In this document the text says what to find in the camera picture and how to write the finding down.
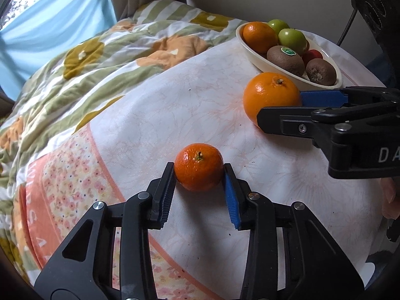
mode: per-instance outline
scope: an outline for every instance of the green fruit sticker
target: green fruit sticker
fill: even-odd
[[[296,52],[288,47],[282,47],[280,50],[287,55],[296,55]]]

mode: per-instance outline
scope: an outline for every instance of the metal pin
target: metal pin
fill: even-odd
[[[296,202],[293,206],[296,210],[299,211],[304,210],[306,208],[306,206],[302,202]]]
[[[251,200],[253,200],[253,201],[258,200],[258,199],[260,198],[260,194],[254,192],[254,191],[252,191],[251,193],[249,193],[248,196],[249,196],[249,199],[251,199]]]
[[[93,204],[93,208],[95,210],[100,210],[100,209],[104,208],[104,202],[97,201],[95,204]]]
[[[300,133],[306,133],[307,132],[307,126],[305,126],[304,124],[300,124],[299,125],[299,132]]]
[[[141,191],[138,195],[137,198],[140,200],[145,200],[147,198],[149,198],[150,194],[146,191]]]
[[[335,129],[337,129],[338,131],[345,132],[351,129],[351,125],[348,123],[339,123],[335,125]]]

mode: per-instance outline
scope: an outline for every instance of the wall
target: wall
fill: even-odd
[[[292,28],[337,42],[353,11],[351,0],[189,0],[216,14],[247,21],[285,20]],[[359,13],[341,47],[366,65],[381,49]]]

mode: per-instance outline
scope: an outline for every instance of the kiwi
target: kiwi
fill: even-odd
[[[312,59],[305,68],[308,78],[315,84],[333,86],[337,79],[335,68],[324,59]]]
[[[298,77],[305,71],[303,59],[288,47],[281,45],[271,47],[267,52],[267,60]]]

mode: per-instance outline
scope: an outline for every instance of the human hand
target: human hand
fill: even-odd
[[[400,190],[400,177],[381,178],[380,185],[383,191],[382,214],[387,219],[397,219],[400,216],[400,197],[396,191]]]

